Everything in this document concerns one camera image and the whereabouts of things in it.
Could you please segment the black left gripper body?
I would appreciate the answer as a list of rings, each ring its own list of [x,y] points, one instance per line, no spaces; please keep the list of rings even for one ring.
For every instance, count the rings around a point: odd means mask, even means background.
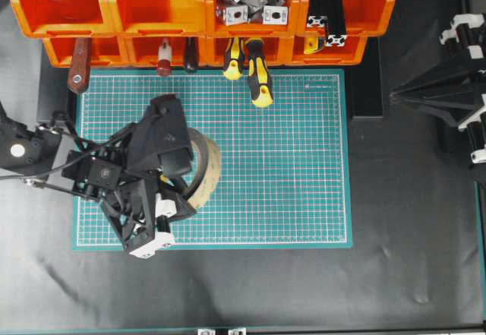
[[[94,153],[69,152],[62,177],[74,183],[74,246],[119,245],[148,259],[174,244],[171,223],[196,214],[189,201],[194,189],[180,175],[164,182],[155,168],[130,171],[126,152],[124,141]]]

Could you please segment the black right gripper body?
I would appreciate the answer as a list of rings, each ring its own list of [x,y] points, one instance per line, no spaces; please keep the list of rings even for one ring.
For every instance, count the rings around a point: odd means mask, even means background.
[[[397,87],[400,103],[436,116],[451,127],[485,123],[485,58],[455,55]]]

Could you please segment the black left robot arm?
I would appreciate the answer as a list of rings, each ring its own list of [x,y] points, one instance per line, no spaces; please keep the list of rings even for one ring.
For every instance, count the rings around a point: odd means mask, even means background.
[[[1,113],[1,168],[10,179],[97,203],[124,251],[148,259],[173,245],[171,223],[196,214],[183,176],[194,153],[181,102],[154,98],[139,122],[97,143]]]

